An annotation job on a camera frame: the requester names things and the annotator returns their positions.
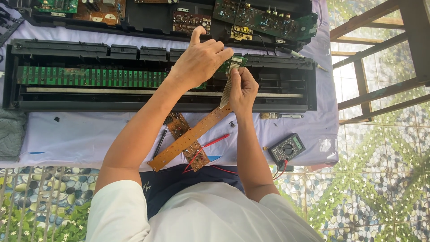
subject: paintbrush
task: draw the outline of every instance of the paintbrush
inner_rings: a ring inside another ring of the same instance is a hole
[[[301,114],[280,114],[277,112],[262,112],[261,119],[279,119],[279,118],[303,118]]]

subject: green circuit board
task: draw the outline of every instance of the green circuit board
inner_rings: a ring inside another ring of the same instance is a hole
[[[243,58],[243,57],[240,57],[240,56],[232,56],[230,59],[226,60],[218,68],[217,71],[219,71],[219,72],[225,72],[227,74],[229,72],[229,70],[230,70],[230,64],[231,63],[238,64],[238,65],[240,65],[240,67],[244,67],[247,61],[248,61],[247,58]]]
[[[255,9],[246,3],[239,3],[234,0],[216,0],[213,18],[227,23],[248,27],[254,31],[259,31],[286,40],[304,40],[316,35],[317,13],[291,19],[286,12],[276,12],[274,9],[269,12]]]
[[[19,66],[18,84],[159,87],[167,72]],[[195,89],[206,89],[206,82]]]
[[[78,0],[39,0],[40,5],[34,6],[39,12],[76,13]]]

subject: dark shorts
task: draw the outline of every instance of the dark shorts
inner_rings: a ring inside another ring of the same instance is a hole
[[[200,182],[224,182],[244,193],[242,183],[237,174],[221,171],[212,166],[205,166],[197,172],[189,171],[182,174],[186,166],[187,164],[181,164],[159,172],[146,171],[140,173],[143,194],[147,203],[148,220],[156,215],[173,195]],[[237,166],[218,167],[227,171],[237,172]]]

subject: table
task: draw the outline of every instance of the table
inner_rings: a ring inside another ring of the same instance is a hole
[[[318,2],[313,2],[314,12],[319,12]],[[335,84],[332,77],[332,63],[330,57],[329,21],[327,6],[322,1],[324,11],[322,26],[318,29],[316,37],[306,45],[300,54],[311,57],[322,67],[329,70],[324,72],[316,70],[317,108],[318,111],[306,112],[302,119],[281,118],[277,120],[261,120],[258,114],[253,115],[253,121],[261,147],[270,147],[291,133],[298,133],[306,150],[290,161],[291,165],[333,165],[338,161],[337,133],[338,133],[338,106],[336,101]],[[131,37],[125,35],[94,33],[86,31],[68,30],[63,27],[48,28],[35,27],[24,22],[12,35],[13,38],[83,41],[89,43],[106,43],[186,49],[188,43],[170,40],[157,40],[150,38]],[[257,53],[262,51],[234,48],[236,53]],[[5,55],[5,47],[0,49]],[[4,70],[4,61],[0,64],[0,71]],[[0,79],[0,96],[3,95],[3,78]],[[72,113],[72,112],[34,112],[30,113],[27,131],[19,162],[2,162],[2,167],[47,166],[61,165],[69,167],[100,168],[104,155],[109,146],[131,119],[134,113]],[[185,119],[193,127],[205,113],[183,113]],[[235,165],[237,155],[237,127],[232,128],[229,123],[236,123],[236,116],[230,113],[209,132],[203,135],[199,142],[201,145],[226,134],[232,133],[229,138],[215,145],[205,148],[211,159],[210,164]],[[174,141],[170,133],[167,134],[160,150],[165,149]],[[158,140],[155,142],[149,155],[141,164],[141,171],[149,171],[146,164],[152,156]],[[274,164],[268,151],[264,154],[269,164]],[[167,167],[186,163],[182,154],[177,156]]]

